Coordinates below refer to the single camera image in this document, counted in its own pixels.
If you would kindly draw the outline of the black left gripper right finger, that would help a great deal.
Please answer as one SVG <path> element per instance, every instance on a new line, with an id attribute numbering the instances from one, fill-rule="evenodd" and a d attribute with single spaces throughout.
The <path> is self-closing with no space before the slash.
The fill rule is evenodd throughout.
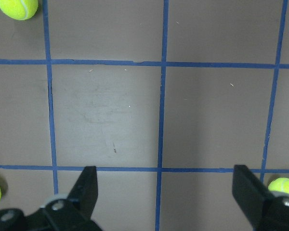
<path id="1" fill-rule="evenodd" d="M 269 190 L 246 165 L 235 165 L 232 195 L 256 231 L 289 231 L 289 193 Z"/>

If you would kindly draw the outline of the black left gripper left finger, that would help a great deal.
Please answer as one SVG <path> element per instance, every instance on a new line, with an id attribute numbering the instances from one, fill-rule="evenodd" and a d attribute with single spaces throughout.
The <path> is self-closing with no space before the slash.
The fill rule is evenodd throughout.
<path id="1" fill-rule="evenodd" d="M 85 167 L 66 197 L 56 198 L 42 209 L 50 230 L 100 231 L 91 219 L 97 199 L 96 167 Z"/>

